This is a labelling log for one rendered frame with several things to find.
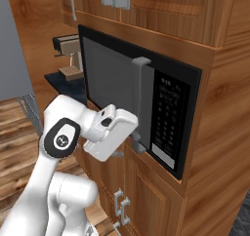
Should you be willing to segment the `beige and black coffee machine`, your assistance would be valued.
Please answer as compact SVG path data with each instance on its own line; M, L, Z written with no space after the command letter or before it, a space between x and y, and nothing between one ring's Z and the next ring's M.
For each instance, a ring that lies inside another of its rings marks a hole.
M69 65L61 67L59 73L66 81L84 77L79 34L69 34L53 38L54 49L58 57L68 57Z

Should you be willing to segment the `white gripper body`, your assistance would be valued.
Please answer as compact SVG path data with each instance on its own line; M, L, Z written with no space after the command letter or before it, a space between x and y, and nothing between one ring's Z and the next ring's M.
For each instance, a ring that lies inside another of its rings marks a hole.
M134 114L124 109L116 109L114 119L104 130L103 136L97 142L88 139L84 150L97 160L105 162L137 127L138 118Z

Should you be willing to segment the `wooden upper cupboard door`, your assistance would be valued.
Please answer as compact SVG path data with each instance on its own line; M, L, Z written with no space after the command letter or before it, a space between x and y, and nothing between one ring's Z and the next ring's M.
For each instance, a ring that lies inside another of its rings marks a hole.
M72 10L70 0L58 0L60 16L64 23L76 27L77 21L74 21L72 18Z
M125 23L181 39L222 47L234 0L131 0Z
M120 20L120 11L111 6L103 6L102 0L76 0L75 10L78 17L90 14L109 20Z

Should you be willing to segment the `tall wooden cabinet unit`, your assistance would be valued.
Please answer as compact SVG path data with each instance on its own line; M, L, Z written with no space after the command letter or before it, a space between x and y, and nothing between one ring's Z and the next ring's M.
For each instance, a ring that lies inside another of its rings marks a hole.
M250 0L234 0L222 47L125 23L116 9L120 20L76 16L77 30L82 24L201 70L183 176L175 178L147 151L138 154L184 199L178 236L236 236L231 227L250 190ZM125 189L124 145L133 150L131 137L118 150ZM119 217L121 236L137 236Z

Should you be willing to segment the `grey microwave door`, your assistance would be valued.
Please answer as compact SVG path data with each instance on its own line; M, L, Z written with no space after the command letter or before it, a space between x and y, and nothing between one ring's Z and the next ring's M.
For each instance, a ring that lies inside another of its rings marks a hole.
M101 108L114 104L117 108L137 116L134 107L136 66L132 64L133 59L88 38L83 39L83 45L90 99ZM150 148L153 78L154 69L149 64L145 65L142 70L142 100L138 127L140 144L146 150Z

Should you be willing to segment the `wooden lower cupboard door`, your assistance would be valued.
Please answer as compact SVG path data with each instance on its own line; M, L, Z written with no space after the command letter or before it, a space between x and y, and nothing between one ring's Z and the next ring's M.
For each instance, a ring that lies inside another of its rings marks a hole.
M79 147L73 153L86 175L99 189L101 206L112 223L120 220L115 214L114 193L124 189L124 167L122 157L110 157L100 162L83 149L85 140L80 140Z
M184 199L128 145L125 149L125 209L137 236L178 236Z

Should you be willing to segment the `wooden cupboard door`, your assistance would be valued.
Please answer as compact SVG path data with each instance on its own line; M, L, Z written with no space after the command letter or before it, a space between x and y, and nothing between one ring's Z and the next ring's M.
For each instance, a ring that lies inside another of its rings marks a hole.
M110 157L100 162L83 149L85 140L80 140L79 147L73 153L86 175L99 189L101 206L112 223L120 220L115 214L114 193L124 189L124 167L122 157Z
M125 209L137 236L178 236L184 199L128 145L125 149Z
M90 14L109 20L120 20L120 11L111 6L103 6L102 0L76 0L75 10L78 17Z
M76 27L77 21L74 21L72 18L72 10L70 0L58 0L60 16L64 23Z
M125 23L181 39L222 47L234 0L131 0Z

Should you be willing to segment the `black microwave oven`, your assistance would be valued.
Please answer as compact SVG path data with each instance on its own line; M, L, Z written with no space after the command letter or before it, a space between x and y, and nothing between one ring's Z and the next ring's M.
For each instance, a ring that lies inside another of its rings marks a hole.
M145 57L154 69L150 148L146 150L175 178L183 176L188 141L195 111L201 70L170 59L146 48L115 38L85 25L78 26L84 65L86 93L87 74L83 39L88 38L131 59Z

